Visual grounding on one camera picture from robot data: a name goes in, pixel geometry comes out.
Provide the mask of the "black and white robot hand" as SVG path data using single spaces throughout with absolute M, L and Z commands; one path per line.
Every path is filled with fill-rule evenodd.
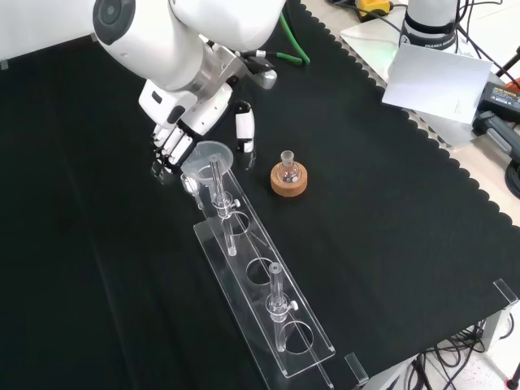
M 249 170 L 256 158 L 256 126 L 252 105 L 245 100 L 231 102 L 232 82 L 226 81 L 213 97 L 195 102 L 186 93 L 166 93 L 148 80 L 139 103 L 149 116 L 161 114 L 163 122 L 154 119 L 151 136 L 154 161 L 152 176 L 161 184 L 170 184 L 180 177 L 181 167 L 195 149 L 208 139 L 221 119 L 235 115 L 236 152 L 242 168 Z

